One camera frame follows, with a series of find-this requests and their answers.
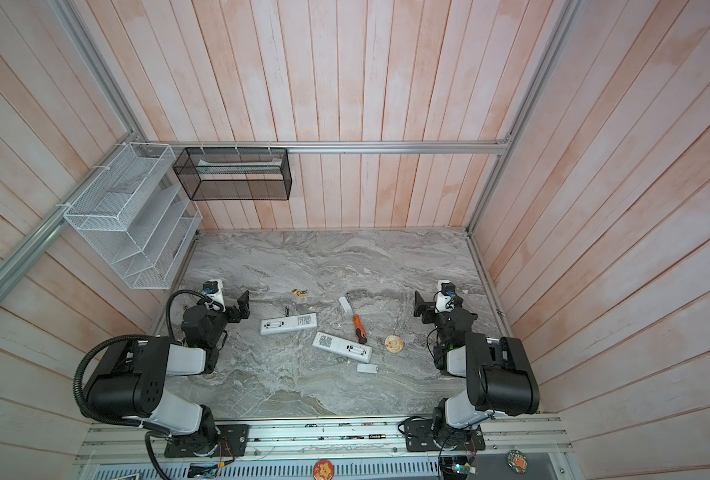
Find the white remote control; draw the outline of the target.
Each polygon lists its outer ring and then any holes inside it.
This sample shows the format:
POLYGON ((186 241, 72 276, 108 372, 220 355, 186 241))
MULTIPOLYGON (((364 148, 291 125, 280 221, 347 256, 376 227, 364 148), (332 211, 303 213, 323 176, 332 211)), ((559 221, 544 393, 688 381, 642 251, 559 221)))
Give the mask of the white remote control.
POLYGON ((260 324, 260 335, 269 336, 293 333, 297 331, 314 330, 316 328, 317 314, 307 313, 303 315, 263 320, 260 324))
POLYGON ((373 354, 373 349, 368 345, 351 342, 323 332, 316 333, 312 346, 361 363, 369 363, 373 354))

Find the orange handled screwdriver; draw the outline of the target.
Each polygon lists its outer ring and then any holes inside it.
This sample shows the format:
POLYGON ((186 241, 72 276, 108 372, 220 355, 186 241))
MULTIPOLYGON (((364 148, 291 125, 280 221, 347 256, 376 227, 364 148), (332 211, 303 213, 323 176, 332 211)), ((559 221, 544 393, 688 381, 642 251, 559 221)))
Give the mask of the orange handled screwdriver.
POLYGON ((356 333, 356 337, 357 337, 358 342, 360 344, 366 344, 368 338, 367 338, 365 328, 360 320, 360 317, 358 315, 354 315, 352 317, 352 322, 355 327, 355 333, 356 333))

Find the white battery cover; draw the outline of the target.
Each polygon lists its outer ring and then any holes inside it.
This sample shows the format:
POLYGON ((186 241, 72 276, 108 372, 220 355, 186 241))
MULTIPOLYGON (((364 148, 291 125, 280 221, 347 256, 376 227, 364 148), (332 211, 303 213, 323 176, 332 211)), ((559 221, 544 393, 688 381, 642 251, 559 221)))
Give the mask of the white battery cover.
POLYGON ((348 315, 350 317, 352 317, 354 315, 354 311, 352 309, 352 306, 349 303, 349 300, 347 299, 346 296, 339 297, 338 302, 346 315, 348 315))
POLYGON ((376 364, 359 363, 356 370, 358 373, 377 374, 378 366, 376 364))

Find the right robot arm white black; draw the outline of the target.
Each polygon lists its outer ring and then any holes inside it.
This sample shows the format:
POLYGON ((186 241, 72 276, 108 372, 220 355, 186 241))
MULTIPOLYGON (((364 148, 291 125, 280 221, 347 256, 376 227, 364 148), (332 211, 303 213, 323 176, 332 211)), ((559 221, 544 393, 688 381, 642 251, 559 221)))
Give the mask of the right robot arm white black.
POLYGON ((442 399, 418 430, 406 427, 407 441, 437 450, 472 443, 477 426, 497 413, 510 417, 534 414, 540 393, 522 342, 514 337, 489 338, 473 331, 478 315, 463 306, 455 286, 442 283, 431 301, 414 293, 413 315, 434 326, 428 347, 441 373, 465 380, 464 390, 442 399))

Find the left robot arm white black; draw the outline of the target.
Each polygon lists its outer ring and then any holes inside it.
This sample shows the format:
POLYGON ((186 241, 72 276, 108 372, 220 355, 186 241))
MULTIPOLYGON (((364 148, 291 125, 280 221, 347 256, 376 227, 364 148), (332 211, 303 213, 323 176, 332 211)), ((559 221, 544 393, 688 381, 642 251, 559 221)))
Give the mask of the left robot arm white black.
POLYGON ((212 373, 228 338, 227 327, 250 315, 250 293, 224 303, 217 282, 191 291, 197 302, 185 309, 183 339, 164 315, 164 336, 127 334, 105 340, 80 361, 73 396, 81 414, 100 423, 136 427, 148 438, 167 441, 168 458, 244 455, 249 428, 220 424, 212 410, 169 391, 167 379, 212 373))

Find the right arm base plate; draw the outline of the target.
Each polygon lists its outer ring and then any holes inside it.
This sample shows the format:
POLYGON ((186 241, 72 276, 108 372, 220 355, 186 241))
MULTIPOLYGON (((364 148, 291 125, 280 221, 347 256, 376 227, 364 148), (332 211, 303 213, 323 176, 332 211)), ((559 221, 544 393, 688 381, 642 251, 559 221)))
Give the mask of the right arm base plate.
POLYGON ((479 427, 458 429, 440 420, 412 416, 397 425, 409 452, 483 451, 485 441, 479 427))

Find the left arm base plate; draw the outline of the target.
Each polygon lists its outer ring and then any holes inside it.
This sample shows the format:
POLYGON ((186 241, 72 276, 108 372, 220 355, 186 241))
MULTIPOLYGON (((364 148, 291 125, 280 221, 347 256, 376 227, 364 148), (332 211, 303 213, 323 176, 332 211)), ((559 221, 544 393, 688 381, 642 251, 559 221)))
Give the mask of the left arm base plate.
POLYGON ((242 457, 249 430, 248 424, 215 424, 189 435, 174 436, 165 448, 164 457, 242 457))

